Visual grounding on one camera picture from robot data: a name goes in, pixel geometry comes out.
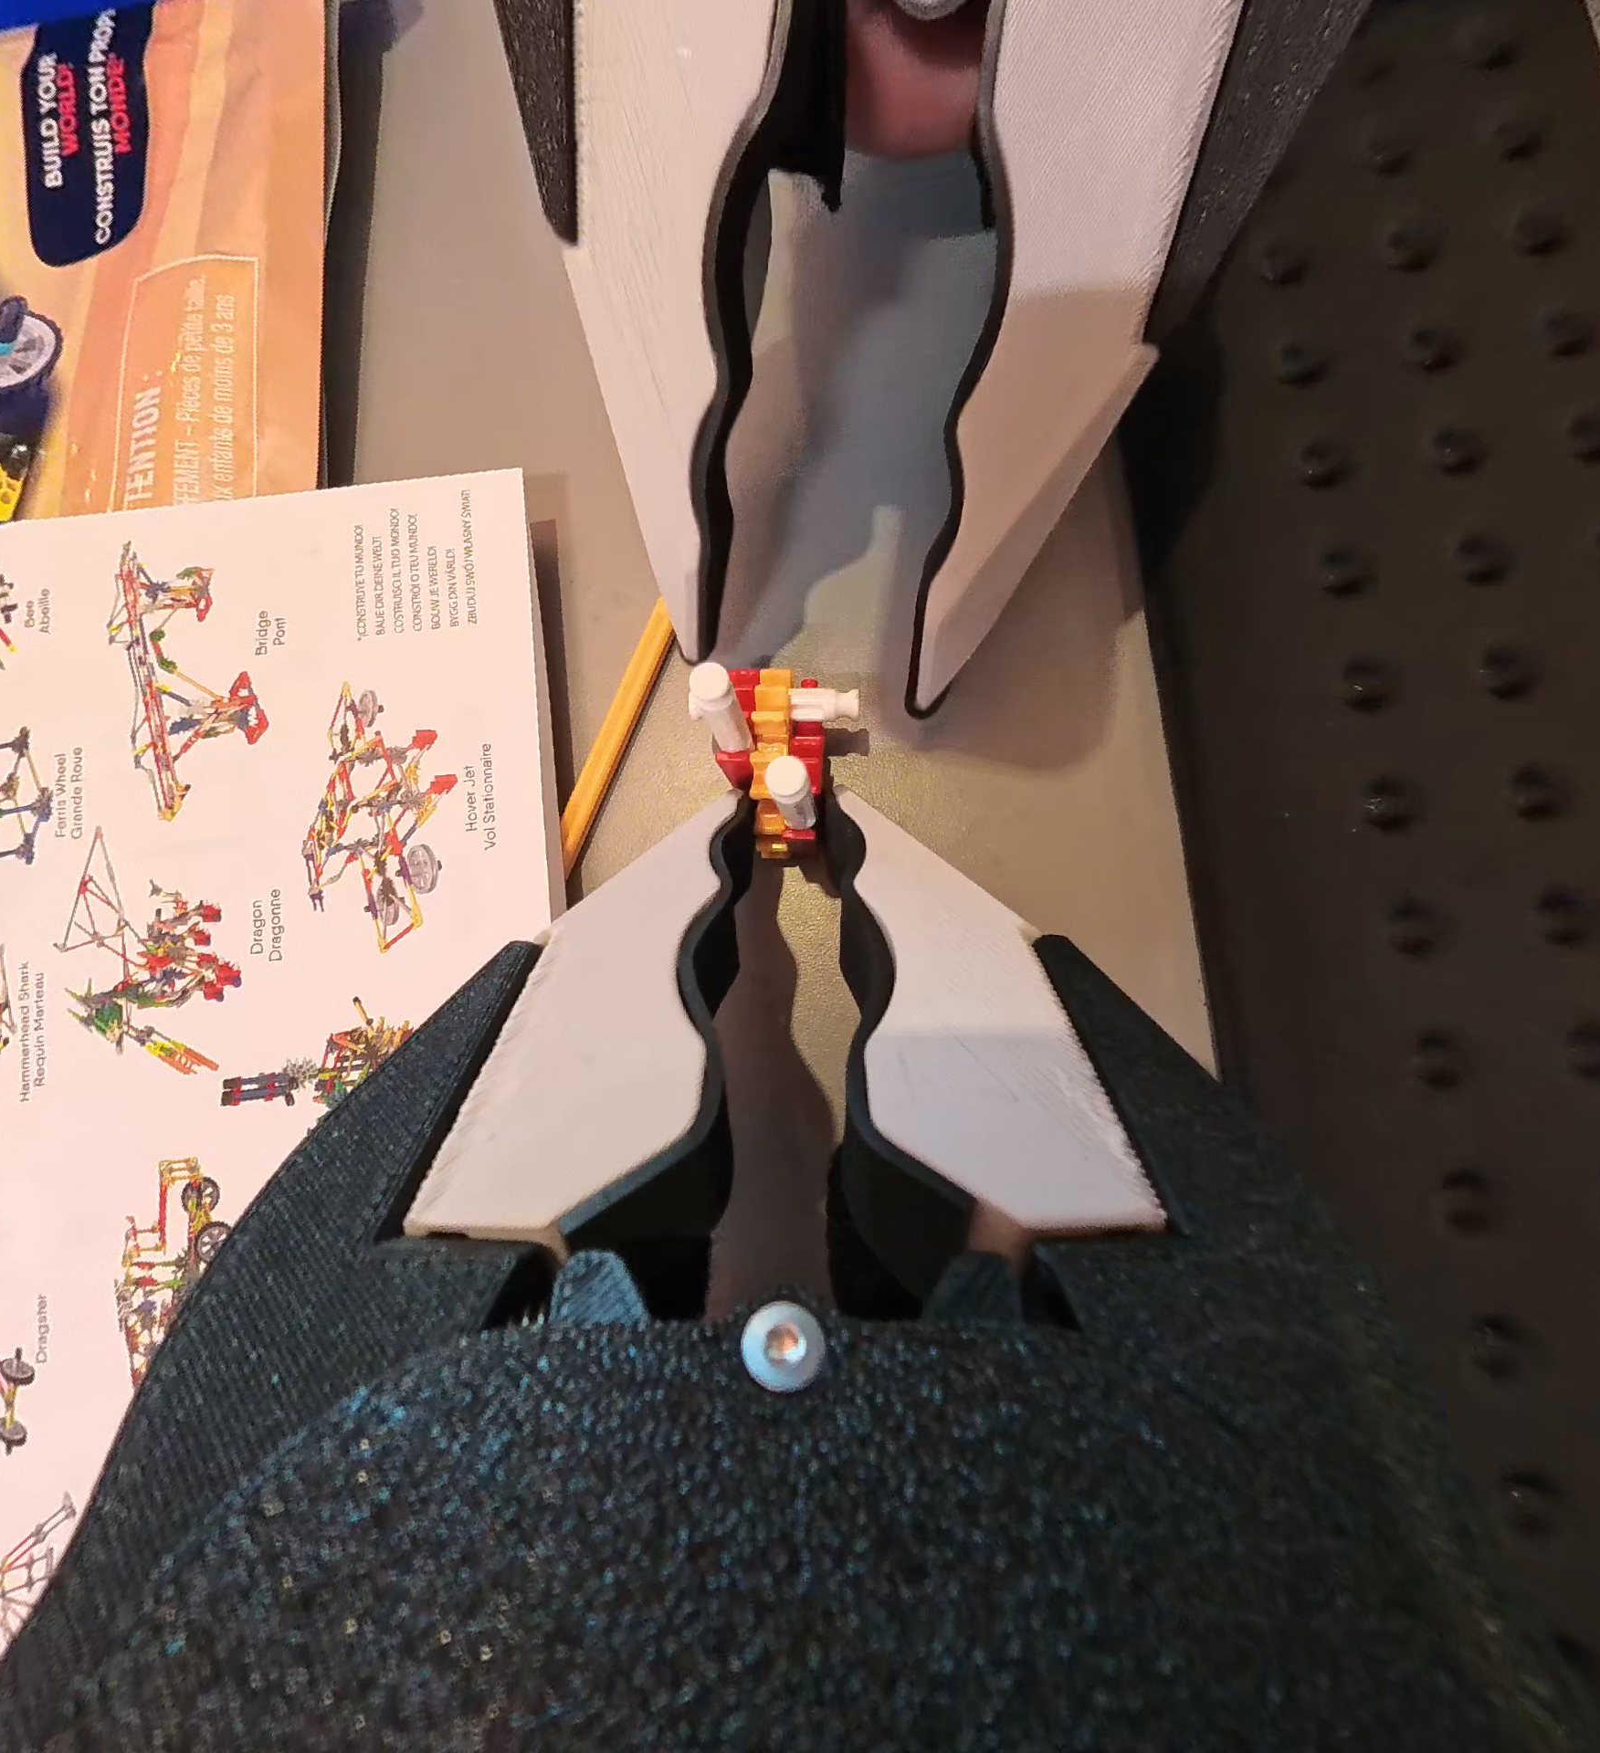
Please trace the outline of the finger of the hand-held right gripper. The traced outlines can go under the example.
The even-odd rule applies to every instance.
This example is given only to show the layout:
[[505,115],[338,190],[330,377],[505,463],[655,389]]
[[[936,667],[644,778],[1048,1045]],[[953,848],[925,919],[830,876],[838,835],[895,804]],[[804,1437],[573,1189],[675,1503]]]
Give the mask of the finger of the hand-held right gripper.
[[747,217],[788,2],[575,2],[582,320],[638,534],[682,659],[712,658],[731,507],[725,447],[751,354]]
[[903,707],[986,639],[1152,364],[1142,341],[1238,2],[994,2],[975,99],[997,285],[947,412]]

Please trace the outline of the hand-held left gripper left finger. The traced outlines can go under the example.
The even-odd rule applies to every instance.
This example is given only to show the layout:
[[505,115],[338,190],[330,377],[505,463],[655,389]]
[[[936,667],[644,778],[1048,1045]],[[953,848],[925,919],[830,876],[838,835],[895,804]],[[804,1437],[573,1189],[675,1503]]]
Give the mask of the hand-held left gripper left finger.
[[725,795],[568,908],[433,1155],[410,1237],[708,1239],[731,1187],[713,1029],[753,807]]

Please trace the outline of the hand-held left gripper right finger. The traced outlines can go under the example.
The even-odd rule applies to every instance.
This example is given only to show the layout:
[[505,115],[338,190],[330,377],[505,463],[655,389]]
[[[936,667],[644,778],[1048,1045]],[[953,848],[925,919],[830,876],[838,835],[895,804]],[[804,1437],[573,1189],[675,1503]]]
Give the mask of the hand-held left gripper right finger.
[[849,790],[830,830],[871,1150],[1014,1234],[1164,1230],[1039,933]]

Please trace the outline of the red yellow connector assembly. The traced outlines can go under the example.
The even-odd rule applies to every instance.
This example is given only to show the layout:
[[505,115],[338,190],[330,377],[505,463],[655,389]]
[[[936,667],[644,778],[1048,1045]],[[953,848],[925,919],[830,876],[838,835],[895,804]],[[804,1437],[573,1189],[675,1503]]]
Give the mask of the red yellow connector assembly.
[[760,802],[765,802],[765,787],[760,785],[765,764],[773,755],[787,752],[787,694],[794,687],[791,669],[768,669],[760,667],[760,684],[755,687],[755,712],[751,716],[755,747],[753,759],[753,785],[747,790],[753,799],[753,841],[765,863],[788,865],[809,841],[773,845],[758,833]]

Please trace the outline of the person's right hand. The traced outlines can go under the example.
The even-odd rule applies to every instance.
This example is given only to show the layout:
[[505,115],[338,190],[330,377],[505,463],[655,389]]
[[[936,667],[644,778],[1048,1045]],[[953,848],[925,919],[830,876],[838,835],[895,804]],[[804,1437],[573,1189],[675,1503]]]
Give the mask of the person's right hand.
[[986,2],[914,15],[901,2],[846,2],[846,146],[920,160],[964,150],[975,121]]

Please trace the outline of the yellow toy rod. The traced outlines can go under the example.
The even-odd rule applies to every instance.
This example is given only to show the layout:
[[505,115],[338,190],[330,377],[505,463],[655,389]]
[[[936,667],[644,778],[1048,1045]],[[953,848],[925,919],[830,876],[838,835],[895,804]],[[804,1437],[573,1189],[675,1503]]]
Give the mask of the yellow toy rod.
[[560,810],[560,860],[562,876],[573,869],[578,854],[591,839],[596,812],[610,795],[613,778],[635,734],[642,713],[657,687],[658,672],[673,646],[673,619],[666,602],[657,597],[652,613],[638,632],[635,646],[617,677],[601,728],[591,738],[583,764],[573,778],[568,799]]

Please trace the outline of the white printed instruction booklet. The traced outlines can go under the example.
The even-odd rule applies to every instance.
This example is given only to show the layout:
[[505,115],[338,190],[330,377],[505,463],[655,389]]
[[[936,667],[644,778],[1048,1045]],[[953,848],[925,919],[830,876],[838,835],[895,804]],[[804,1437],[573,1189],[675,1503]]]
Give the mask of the white printed instruction booklet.
[[522,475],[0,524],[0,1656],[274,1167],[560,911]]

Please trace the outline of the orange printed toy box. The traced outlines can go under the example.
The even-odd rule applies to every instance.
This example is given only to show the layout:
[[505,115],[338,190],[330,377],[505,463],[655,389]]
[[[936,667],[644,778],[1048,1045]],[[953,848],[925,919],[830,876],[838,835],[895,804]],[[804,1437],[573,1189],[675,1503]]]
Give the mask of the orange printed toy box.
[[320,475],[323,2],[0,33],[0,524]]

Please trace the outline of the black dotted mat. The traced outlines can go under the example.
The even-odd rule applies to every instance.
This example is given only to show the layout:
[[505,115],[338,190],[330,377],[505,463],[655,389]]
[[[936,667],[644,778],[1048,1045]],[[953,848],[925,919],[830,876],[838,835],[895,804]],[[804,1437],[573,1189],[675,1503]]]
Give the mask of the black dotted mat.
[[1600,1709],[1600,43],[1375,2],[1125,420],[1217,1059]]

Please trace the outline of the blue plastic bin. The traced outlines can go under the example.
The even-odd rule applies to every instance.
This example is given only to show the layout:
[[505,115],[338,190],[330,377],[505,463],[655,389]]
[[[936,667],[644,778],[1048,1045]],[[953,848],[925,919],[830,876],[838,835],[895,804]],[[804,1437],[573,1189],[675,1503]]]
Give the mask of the blue plastic bin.
[[36,32],[52,50],[86,50],[112,32],[148,33],[153,2],[0,2],[0,33]]

